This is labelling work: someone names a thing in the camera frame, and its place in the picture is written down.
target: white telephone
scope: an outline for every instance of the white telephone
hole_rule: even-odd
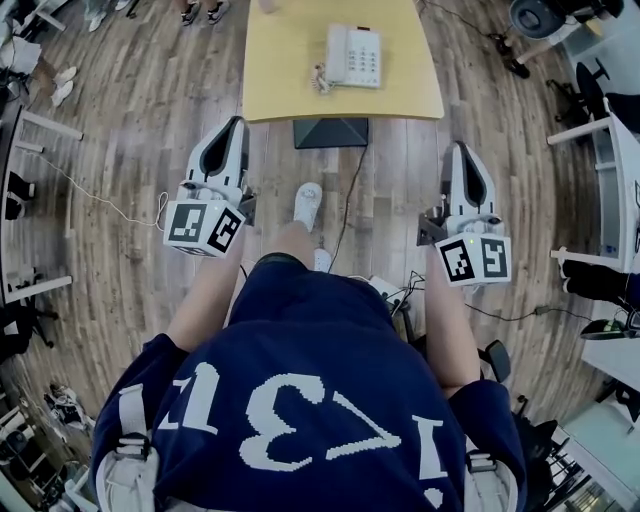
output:
[[[362,27],[329,25],[324,79],[334,85],[377,89],[380,76],[380,34]]]

